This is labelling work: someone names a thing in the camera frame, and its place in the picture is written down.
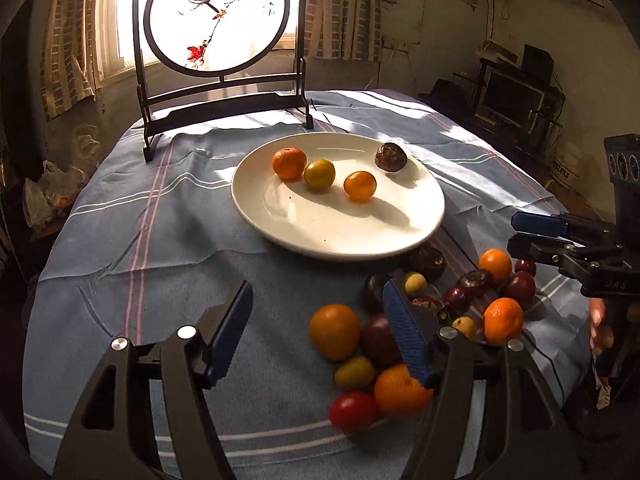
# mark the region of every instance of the passion fruit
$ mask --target passion fruit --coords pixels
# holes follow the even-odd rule
[[[417,246],[402,257],[404,272],[420,272],[428,283],[433,283],[444,273],[447,261],[444,255],[427,244]]]
[[[396,143],[385,142],[376,152],[375,163],[381,170],[395,173],[406,166],[406,153]]]
[[[480,298],[489,290],[492,280],[493,276],[488,270],[478,269],[460,276],[458,285],[465,287],[473,297]]]
[[[448,325],[451,322],[449,311],[440,300],[431,296],[420,296],[413,298],[411,302],[416,306],[428,308],[441,325]]]

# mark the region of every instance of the window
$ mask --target window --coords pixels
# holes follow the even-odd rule
[[[100,81],[132,70],[135,67],[133,48],[132,0],[97,0],[96,58]],[[158,62],[142,31],[142,12],[146,0],[140,0],[140,41],[145,65]],[[298,23],[298,0],[291,0],[289,21],[276,48],[293,48]]]

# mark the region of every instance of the orange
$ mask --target orange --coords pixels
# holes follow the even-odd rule
[[[483,321],[484,338],[489,344],[499,345],[520,334],[524,314],[516,300],[498,298],[484,311]]]
[[[309,337],[331,361],[351,357],[360,341],[360,320],[348,306],[332,303],[316,310],[309,321]]]
[[[405,364],[383,371],[373,387],[373,397],[380,413],[386,418],[410,418],[420,415],[427,407],[433,390],[426,390],[409,375]]]
[[[511,275],[511,257],[500,249],[489,249],[480,256],[478,269],[488,270],[494,277],[494,285],[500,285]]]
[[[369,171],[356,171],[344,179],[344,190],[354,202],[366,202],[377,187],[376,178]]]
[[[298,178],[305,171],[305,152],[297,148],[282,148],[273,155],[271,167],[282,179]]]

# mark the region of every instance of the plastic bag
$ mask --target plastic bag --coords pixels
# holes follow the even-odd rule
[[[38,183],[27,178],[22,193],[24,217],[35,231],[44,230],[53,219],[66,217],[86,185],[84,172],[78,168],[71,167],[65,173],[48,160],[42,165],[44,174]]]
[[[71,166],[82,170],[87,181],[100,165],[100,142],[94,140],[97,135],[96,126],[84,124],[74,128]]]

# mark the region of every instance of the red fruit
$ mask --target red fruit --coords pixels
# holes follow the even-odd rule
[[[329,421],[345,433],[366,430],[377,418],[375,399],[362,392],[344,394],[329,408]]]
[[[514,267],[516,272],[528,272],[529,274],[531,274],[532,276],[536,275],[536,263],[535,262],[528,262],[527,260],[518,260],[516,262],[516,266]]]
[[[455,285],[444,293],[442,303],[451,310],[466,310],[471,303],[471,294],[464,286]]]
[[[376,314],[364,324],[360,332],[360,348],[366,358],[380,368],[387,368],[402,360],[400,350],[384,314]]]
[[[511,298],[521,305],[526,305],[531,303],[536,295],[536,282],[531,274],[521,270],[513,275],[500,293],[505,298]]]

